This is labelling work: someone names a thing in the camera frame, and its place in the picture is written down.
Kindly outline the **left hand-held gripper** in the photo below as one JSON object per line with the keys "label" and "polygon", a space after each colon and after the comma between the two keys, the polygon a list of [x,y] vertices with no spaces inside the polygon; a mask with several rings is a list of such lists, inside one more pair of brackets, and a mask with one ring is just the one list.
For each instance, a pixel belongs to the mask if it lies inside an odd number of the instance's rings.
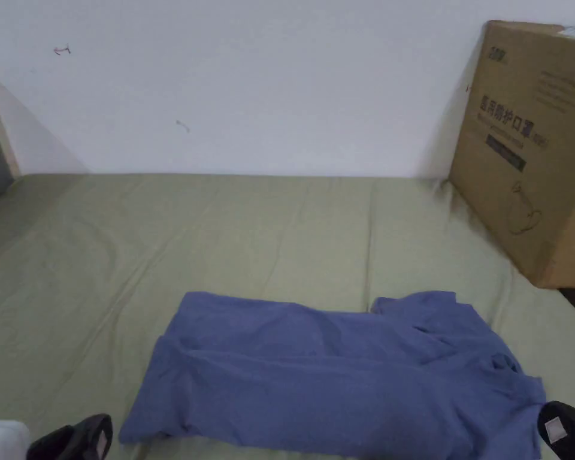
{"label": "left hand-held gripper", "polygon": [[0,420],[0,459],[105,459],[113,440],[108,414],[94,414],[75,425],[65,425],[31,444],[28,427],[16,420]]}

